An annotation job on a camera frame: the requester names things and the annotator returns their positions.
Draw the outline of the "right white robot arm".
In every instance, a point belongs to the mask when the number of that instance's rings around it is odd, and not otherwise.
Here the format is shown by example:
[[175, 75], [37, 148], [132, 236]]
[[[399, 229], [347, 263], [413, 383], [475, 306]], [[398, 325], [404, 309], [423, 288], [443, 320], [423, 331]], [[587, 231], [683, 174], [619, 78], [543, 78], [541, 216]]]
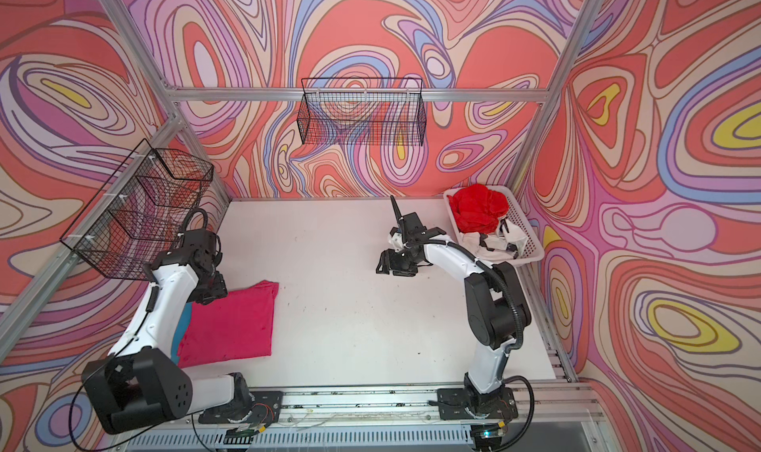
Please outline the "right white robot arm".
[[479, 259], [444, 230], [424, 226], [417, 213], [402, 213], [395, 198], [390, 202], [396, 227], [390, 230], [392, 247], [380, 254], [376, 273], [413, 278], [422, 267], [437, 267], [449, 274], [464, 288], [467, 321], [479, 343], [464, 386], [437, 391], [433, 404], [440, 418], [518, 418], [505, 368], [511, 353], [523, 346], [532, 317], [515, 267]]

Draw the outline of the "magenta t shirt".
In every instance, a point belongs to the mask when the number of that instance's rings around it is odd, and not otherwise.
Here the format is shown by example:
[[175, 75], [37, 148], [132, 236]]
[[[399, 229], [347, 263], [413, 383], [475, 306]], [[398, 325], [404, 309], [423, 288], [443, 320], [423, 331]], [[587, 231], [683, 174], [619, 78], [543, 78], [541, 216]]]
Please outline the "magenta t shirt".
[[180, 345], [182, 368], [269, 357], [279, 284], [262, 281], [210, 305], [190, 303], [192, 318]]

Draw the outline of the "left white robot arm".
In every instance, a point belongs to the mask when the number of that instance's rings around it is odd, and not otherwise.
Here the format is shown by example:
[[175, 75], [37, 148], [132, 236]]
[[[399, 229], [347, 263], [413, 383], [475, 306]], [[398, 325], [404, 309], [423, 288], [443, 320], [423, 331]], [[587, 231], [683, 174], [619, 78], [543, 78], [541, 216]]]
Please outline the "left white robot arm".
[[88, 363], [82, 374], [83, 390], [111, 435], [192, 414], [227, 422], [251, 414], [253, 401], [241, 374], [194, 379], [172, 358], [190, 307], [228, 295], [218, 270], [219, 236], [206, 226], [190, 228], [194, 216], [208, 214], [200, 207], [190, 210], [172, 245], [144, 265], [149, 284], [132, 321], [107, 357]]

